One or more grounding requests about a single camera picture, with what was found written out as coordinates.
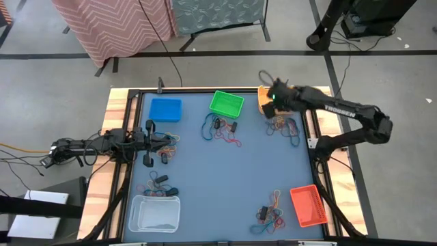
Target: teal patterned fabric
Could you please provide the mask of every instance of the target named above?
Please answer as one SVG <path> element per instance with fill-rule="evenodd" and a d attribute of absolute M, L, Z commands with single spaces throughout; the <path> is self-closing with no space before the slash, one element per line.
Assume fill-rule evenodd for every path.
<path fill-rule="evenodd" d="M 262 17 L 264 0 L 173 0 L 179 34 L 252 23 Z"/>

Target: metal bracket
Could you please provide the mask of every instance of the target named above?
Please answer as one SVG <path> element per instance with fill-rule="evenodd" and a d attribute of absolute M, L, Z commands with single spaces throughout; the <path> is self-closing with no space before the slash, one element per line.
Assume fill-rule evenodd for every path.
<path fill-rule="evenodd" d="M 319 141 L 319 139 L 309 138 L 307 141 L 308 141 L 308 148 L 315 149 L 315 146 L 317 145 L 317 142 Z"/>
<path fill-rule="evenodd" d="M 337 246 L 337 242 L 298 241 L 299 246 Z"/>
<path fill-rule="evenodd" d="M 132 99 L 138 96 L 138 94 L 139 94 L 139 90 L 129 90 L 128 99 Z"/>
<path fill-rule="evenodd" d="M 158 94 L 161 94 L 163 92 L 164 88 L 164 81 L 161 77 L 158 77 Z"/>

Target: green basket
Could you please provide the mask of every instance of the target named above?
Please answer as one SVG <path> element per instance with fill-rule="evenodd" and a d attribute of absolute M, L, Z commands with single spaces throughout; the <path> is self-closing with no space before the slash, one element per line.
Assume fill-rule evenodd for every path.
<path fill-rule="evenodd" d="M 210 104 L 210 109 L 217 114 L 227 116 L 229 118 L 237 118 L 240 116 L 241 108 L 243 107 L 244 98 L 226 92 L 216 91 L 214 98 Z"/>

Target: orange object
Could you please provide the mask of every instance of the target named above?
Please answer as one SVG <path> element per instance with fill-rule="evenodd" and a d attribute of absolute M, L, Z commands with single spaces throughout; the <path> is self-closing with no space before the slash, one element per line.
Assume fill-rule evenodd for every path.
<path fill-rule="evenodd" d="M 267 97 L 268 88 L 269 87 L 264 87 L 262 85 L 258 87 L 258 109 L 262 115 L 264 115 L 264 111 L 262 111 L 262 105 L 273 101 L 273 99 Z M 292 114 L 291 111 L 278 111 L 277 109 L 275 109 L 274 112 L 276 113 L 276 115 Z"/>
<path fill-rule="evenodd" d="M 10 16 L 8 10 L 6 9 L 6 5 L 5 5 L 5 3 L 3 2 L 3 0 L 0 0 L 0 14 L 3 15 L 3 17 L 4 17 L 4 19 L 5 19 L 5 21 L 6 21 L 7 24 L 8 24 L 8 25 L 11 25 L 11 23 L 12 23 L 12 18 L 11 18 L 11 16 Z"/>
<path fill-rule="evenodd" d="M 301 227 L 328 222 L 319 192 L 314 184 L 290 189 L 290 195 Z"/>

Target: speaker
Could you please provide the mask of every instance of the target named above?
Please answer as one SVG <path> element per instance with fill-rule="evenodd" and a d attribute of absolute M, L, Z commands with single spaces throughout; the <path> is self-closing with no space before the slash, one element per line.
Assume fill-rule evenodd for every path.
<path fill-rule="evenodd" d="M 341 22 L 347 38 L 388 36 L 416 0 L 355 0 Z"/>

